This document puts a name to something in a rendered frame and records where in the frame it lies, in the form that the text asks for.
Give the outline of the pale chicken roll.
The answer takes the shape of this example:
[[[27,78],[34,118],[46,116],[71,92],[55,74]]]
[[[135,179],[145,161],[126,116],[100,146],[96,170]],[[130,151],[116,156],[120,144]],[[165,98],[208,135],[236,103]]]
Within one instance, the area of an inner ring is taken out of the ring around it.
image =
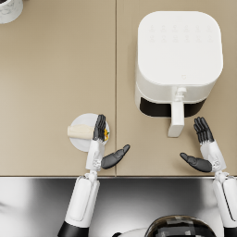
[[[68,137],[90,140],[94,136],[94,128],[85,124],[68,126]]]

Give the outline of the white air fryer drawer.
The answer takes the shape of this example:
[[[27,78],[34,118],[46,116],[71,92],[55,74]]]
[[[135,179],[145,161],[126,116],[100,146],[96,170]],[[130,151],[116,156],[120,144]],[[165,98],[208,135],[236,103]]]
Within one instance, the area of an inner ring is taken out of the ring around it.
[[[185,92],[185,88],[179,88],[173,102],[155,103],[146,99],[140,89],[135,87],[135,103],[146,116],[171,118],[168,137],[179,137],[184,127],[184,119],[199,112],[205,102],[203,100],[194,104],[185,104],[183,102]]]

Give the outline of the white air fryer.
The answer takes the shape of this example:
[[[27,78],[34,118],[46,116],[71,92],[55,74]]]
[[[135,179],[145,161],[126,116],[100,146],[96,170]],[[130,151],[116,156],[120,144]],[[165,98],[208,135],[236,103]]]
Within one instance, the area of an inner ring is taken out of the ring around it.
[[[156,11],[138,27],[135,90],[158,104],[205,100],[223,69],[218,23],[198,11]]]

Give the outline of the white round plate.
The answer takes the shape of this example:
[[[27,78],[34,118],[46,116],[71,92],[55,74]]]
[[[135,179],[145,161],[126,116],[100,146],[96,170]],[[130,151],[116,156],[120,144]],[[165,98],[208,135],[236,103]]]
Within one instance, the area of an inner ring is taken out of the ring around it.
[[[82,114],[80,116],[78,116],[77,118],[75,118],[72,123],[69,126],[73,126],[73,125],[78,125],[78,124],[85,124],[91,127],[95,127],[95,123],[97,121],[97,117],[99,115],[97,114],[93,114],[93,113],[87,113],[87,114]],[[105,141],[104,144],[107,143],[108,139],[109,139],[109,134],[110,134],[110,130],[109,130],[109,126],[106,122],[106,128],[105,128]],[[71,143],[79,150],[81,150],[82,152],[88,152],[89,148],[90,148],[90,143],[91,140],[85,140],[85,139],[78,139],[78,138],[70,138]]]

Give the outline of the dark round robot body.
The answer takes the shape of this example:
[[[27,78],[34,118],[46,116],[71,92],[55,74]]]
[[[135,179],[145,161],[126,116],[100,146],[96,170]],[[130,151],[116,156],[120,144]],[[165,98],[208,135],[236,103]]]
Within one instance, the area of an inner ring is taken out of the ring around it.
[[[198,218],[171,215],[157,218],[146,229],[136,229],[124,233],[117,232],[112,237],[217,237],[214,231]]]

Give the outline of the white marbled pot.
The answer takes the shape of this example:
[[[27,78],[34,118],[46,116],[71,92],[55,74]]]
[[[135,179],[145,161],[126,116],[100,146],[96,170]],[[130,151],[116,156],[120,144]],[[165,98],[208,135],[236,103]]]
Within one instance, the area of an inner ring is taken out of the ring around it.
[[[22,10],[22,0],[0,0],[0,24],[6,24],[17,19]]]

